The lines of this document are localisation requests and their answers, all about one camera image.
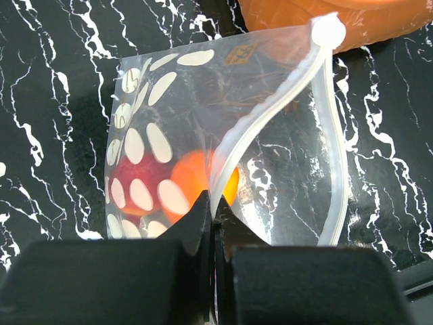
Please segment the orange bell pepper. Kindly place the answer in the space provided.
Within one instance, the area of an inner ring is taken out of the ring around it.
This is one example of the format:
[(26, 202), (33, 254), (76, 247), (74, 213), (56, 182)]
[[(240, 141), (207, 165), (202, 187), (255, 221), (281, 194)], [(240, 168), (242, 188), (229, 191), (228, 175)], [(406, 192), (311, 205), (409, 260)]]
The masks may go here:
[(176, 223), (190, 211), (202, 191), (208, 190), (205, 155), (201, 150), (194, 150), (182, 157), (173, 167), (170, 180), (174, 182), (186, 199), (186, 209), (171, 211), (163, 207), (164, 213), (171, 223)]

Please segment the polka dot zip bag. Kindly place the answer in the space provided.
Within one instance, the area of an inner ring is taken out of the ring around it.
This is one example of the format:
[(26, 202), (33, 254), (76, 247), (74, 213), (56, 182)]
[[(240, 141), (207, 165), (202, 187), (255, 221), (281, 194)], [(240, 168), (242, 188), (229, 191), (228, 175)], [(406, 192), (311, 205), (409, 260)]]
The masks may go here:
[[(337, 13), (304, 24), (192, 43), (120, 62), (104, 172), (108, 237), (155, 238), (186, 209), (170, 180), (186, 154), (205, 155), (210, 214), (225, 200), (271, 245), (333, 246), (348, 206), (348, 162), (334, 98)], [(120, 159), (169, 164), (161, 209), (126, 215), (109, 197)]]

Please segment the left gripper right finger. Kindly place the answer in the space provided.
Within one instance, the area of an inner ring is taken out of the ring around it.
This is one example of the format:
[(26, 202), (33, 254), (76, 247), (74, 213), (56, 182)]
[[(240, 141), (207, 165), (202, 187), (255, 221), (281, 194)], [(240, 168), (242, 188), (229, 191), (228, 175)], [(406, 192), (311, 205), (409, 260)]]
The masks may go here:
[(269, 246), (221, 200), (214, 220), (219, 324), (410, 324), (389, 265), (368, 248)]

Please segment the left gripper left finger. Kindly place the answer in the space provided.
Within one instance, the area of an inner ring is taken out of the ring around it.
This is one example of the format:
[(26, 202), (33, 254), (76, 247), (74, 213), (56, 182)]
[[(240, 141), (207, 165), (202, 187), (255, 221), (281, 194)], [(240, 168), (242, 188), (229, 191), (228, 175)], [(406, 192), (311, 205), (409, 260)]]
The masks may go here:
[(203, 324), (212, 302), (208, 192), (152, 239), (30, 245), (1, 282), (2, 324)]

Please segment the red pomegranate fruit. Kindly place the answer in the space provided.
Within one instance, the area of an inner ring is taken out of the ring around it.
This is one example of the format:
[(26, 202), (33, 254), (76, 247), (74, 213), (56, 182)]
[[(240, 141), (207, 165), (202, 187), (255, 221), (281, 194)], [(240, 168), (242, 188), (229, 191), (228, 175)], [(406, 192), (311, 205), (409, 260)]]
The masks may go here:
[(109, 182), (109, 197), (126, 215), (141, 217), (161, 209), (158, 184), (168, 179), (169, 164), (158, 162), (152, 154), (144, 154), (136, 165), (127, 157), (120, 159)]

